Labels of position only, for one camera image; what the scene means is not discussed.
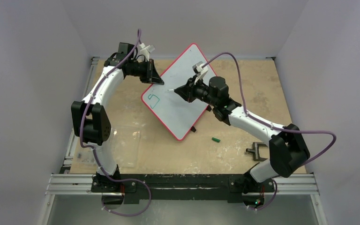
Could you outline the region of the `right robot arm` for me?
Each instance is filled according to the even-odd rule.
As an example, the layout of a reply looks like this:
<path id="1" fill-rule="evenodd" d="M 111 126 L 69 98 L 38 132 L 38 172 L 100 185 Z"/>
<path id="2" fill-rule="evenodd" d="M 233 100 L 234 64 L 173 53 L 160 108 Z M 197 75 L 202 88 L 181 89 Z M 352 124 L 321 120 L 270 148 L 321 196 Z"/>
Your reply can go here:
<path id="1" fill-rule="evenodd" d="M 257 190 L 264 181 L 273 177 L 289 177 L 310 158 L 296 125 L 275 124 L 247 111 L 230 98 L 229 87 L 220 76 L 210 78 L 208 84 L 194 76 L 173 91 L 189 103 L 196 99 L 207 103 L 219 121 L 248 132 L 268 146 L 269 159 L 245 173 L 244 184 L 251 191 Z"/>

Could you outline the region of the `red-framed whiteboard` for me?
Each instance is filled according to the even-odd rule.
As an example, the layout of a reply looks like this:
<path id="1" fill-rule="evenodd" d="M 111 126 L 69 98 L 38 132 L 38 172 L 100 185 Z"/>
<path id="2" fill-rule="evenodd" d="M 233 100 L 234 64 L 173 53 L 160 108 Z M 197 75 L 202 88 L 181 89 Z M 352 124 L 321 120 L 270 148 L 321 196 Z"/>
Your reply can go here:
<path id="1" fill-rule="evenodd" d="M 161 74 L 164 84 L 153 84 L 141 95 L 141 101 L 178 141 L 192 131 L 208 104 L 198 99 L 189 103 L 174 89 L 185 85 L 195 75 L 195 64 L 207 61 L 199 46 L 192 43 Z"/>

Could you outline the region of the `green marker cap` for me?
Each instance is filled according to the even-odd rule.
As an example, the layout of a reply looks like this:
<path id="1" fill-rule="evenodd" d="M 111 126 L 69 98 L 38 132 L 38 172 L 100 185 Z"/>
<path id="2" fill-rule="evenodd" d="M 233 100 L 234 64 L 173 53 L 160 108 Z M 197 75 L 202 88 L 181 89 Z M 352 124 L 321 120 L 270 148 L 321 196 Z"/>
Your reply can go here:
<path id="1" fill-rule="evenodd" d="M 212 141 L 217 142 L 217 143 L 221 142 L 220 139 L 217 139 L 217 138 L 215 138 L 215 137 L 212 137 L 211 139 L 212 139 Z"/>

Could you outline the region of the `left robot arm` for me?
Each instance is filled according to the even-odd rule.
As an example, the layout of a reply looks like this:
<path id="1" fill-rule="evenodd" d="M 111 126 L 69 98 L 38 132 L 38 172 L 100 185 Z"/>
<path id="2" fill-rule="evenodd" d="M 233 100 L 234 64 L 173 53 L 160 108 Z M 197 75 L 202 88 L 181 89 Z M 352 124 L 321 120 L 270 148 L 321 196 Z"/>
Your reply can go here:
<path id="1" fill-rule="evenodd" d="M 117 52 L 104 62 L 103 72 L 92 90 L 82 101 L 71 104 L 74 134 L 79 137 L 80 146 L 92 152 L 97 163 L 95 183 L 110 192 L 117 191 L 124 180 L 111 150 L 105 146 L 112 133 L 105 107 L 127 76 L 138 77 L 146 84 L 164 84 L 150 58 L 154 50 L 153 45 L 121 42 Z"/>

